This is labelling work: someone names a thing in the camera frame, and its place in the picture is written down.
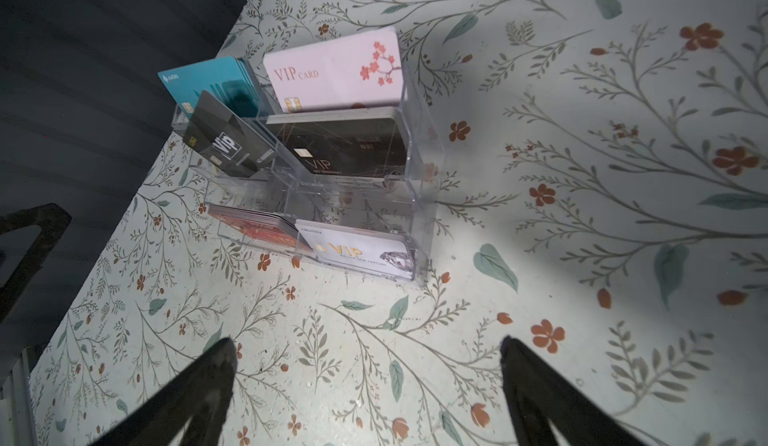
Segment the red VIP card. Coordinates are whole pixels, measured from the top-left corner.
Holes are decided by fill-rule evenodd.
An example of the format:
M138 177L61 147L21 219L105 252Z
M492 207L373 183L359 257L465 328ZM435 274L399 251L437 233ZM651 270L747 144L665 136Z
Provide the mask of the red VIP card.
M246 245L269 245L309 252L311 248L295 220L282 214L206 202L207 212L220 222L220 237Z

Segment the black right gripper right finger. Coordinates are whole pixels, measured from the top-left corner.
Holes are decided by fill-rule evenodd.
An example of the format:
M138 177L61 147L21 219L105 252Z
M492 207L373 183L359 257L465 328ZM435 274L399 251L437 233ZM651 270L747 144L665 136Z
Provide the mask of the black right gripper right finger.
M500 346L503 392L520 445L556 445L558 431L570 445L639 445L523 342Z

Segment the pink VIP card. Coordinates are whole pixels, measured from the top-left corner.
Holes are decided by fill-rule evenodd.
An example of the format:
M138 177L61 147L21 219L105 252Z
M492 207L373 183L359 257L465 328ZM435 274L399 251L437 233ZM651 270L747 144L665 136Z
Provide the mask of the pink VIP card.
M403 66L396 28L271 52L263 65L284 112L398 106Z

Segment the black gold-line VIP card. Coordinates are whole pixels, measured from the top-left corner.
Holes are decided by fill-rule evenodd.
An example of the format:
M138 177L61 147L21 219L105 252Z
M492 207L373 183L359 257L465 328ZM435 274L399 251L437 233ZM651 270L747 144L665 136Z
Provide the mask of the black gold-line VIP card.
M384 178L407 163L403 120L392 106L272 115L266 128L313 174Z

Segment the clear acrylic card display stand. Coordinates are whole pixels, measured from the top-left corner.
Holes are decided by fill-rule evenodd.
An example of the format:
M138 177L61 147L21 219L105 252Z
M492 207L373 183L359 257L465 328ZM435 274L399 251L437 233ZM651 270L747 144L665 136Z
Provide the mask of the clear acrylic card display stand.
M392 281L423 285L430 268L430 253L437 207L438 175L444 150L437 137L429 108L420 98L412 72L405 72L397 108L403 120L408 154L404 172L384 178L319 175L309 172L266 128L270 116L242 118L265 138L275 143L277 156L250 178L226 175L202 157L199 172L208 186L203 202L260 210L339 226L402 234L409 240L415 259L413 280L378 276L325 264L313 251L246 245L296 260L355 271ZM172 122L175 134L183 139L190 118L176 110Z

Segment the black silver VIP card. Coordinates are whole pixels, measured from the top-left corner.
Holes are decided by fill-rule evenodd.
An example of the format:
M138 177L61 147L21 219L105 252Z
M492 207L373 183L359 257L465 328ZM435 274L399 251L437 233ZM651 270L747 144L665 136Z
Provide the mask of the black silver VIP card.
M222 104L202 92L183 141L226 175L250 178L277 156L275 143Z

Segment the white diamond VIP card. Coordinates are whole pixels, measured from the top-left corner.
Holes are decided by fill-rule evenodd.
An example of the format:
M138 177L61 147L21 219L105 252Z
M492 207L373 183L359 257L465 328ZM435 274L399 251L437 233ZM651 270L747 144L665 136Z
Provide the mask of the white diamond VIP card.
M320 262L378 276L415 277L414 253L402 234L303 219L295 226Z

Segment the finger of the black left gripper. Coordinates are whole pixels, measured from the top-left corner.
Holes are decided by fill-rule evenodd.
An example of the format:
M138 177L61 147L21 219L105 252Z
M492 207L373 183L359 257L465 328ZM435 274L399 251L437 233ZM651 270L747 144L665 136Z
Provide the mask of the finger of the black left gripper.
M32 278L42 266L72 222L72 216L55 203L19 210L1 218L1 234L38 227L32 244L8 279L1 285L1 322L12 313Z

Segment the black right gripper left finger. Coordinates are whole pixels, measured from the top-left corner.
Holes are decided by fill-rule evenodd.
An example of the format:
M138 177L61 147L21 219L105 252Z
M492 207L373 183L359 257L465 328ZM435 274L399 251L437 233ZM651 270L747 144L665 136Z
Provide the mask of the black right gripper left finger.
M97 445L216 445L232 401L237 371L234 342L223 338L190 363Z

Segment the teal VIP card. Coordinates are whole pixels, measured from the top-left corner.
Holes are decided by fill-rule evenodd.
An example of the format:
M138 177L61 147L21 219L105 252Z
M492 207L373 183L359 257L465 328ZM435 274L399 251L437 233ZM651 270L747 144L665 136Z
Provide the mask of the teal VIP card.
M192 118L203 92L212 94L240 117L272 114L250 63L244 58L222 56L158 72L158 78L187 118Z

